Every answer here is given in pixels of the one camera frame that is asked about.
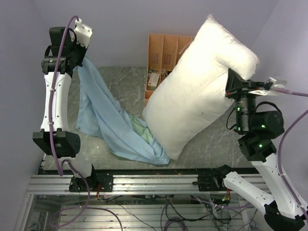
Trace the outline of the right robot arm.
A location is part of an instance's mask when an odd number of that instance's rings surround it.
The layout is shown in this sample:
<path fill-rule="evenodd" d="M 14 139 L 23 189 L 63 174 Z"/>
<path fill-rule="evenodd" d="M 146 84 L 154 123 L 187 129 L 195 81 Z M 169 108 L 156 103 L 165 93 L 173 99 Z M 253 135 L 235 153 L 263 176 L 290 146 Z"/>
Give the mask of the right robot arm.
<path fill-rule="evenodd" d="M 302 96 L 300 92 L 284 88 L 286 82 L 269 78 L 267 82 L 244 80 L 235 71 L 228 70 L 225 96 L 235 101 L 233 111 L 236 123 L 232 128 L 241 135 L 240 150 L 264 179 L 270 193 L 266 193 L 244 180 L 227 165 L 216 169 L 212 185 L 238 193 L 264 216 L 274 231 L 299 231 L 308 222 L 308 204 L 289 181 L 281 163 L 281 149 L 272 140 L 287 135 L 282 112 L 276 104 L 263 101 L 256 104 L 258 95 L 274 92 Z M 274 111 L 258 112 L 261 105 L 271 105 Z"/>

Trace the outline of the white pillow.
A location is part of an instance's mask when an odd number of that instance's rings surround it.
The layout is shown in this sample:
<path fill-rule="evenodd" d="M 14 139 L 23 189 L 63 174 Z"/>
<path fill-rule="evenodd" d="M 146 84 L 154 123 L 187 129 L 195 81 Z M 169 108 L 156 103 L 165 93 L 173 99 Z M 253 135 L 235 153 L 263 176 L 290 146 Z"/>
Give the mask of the white pillow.
<path fill-rule="evenodd" d="M 185 145 L 222 116 L 228 71 L 248 80 L 258 56 L 209 15 L 168 77 L 151 95 L 142 116 L 167 156 L 176 160 Z"/>

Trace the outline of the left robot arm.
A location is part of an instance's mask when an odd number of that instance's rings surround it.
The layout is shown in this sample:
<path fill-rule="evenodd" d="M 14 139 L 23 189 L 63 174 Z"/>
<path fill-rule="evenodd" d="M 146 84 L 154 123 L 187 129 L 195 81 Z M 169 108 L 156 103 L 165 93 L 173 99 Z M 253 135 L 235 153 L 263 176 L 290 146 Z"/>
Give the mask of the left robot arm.
<path fill-rule="evenodd" d="M 98 186 L 94 166 L 80 154 L 80 136 L 68 130 L 67 116 L 73 70 L 82 65 L 92 29 L 84 24 L 74 29 L 52 27 L 49 35 L 51 45 L 41 62 L 46 87 L 44 118 L 40 131 L 33 133 L 33 141 L 53 157 L 61 174 L 64 164 L 69 165 L 74 174 L 69 186 L 71 192 L 93 191 Z"/>

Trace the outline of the green satin pillowcase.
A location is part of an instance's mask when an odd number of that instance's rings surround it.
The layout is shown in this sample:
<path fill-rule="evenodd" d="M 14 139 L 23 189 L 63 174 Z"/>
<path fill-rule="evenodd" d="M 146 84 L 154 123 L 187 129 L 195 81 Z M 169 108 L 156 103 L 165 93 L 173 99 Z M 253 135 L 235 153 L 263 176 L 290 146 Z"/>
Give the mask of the green satin pillowcase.
<path fill-rule="evenodd" d="M 168 164 L 166 151 L 147 124 L 121 107 L 94 64 L 84 58 L 77 71 L 80 80 L 77 130 L 103 139 L 118 157 L 153 165 Z"/>

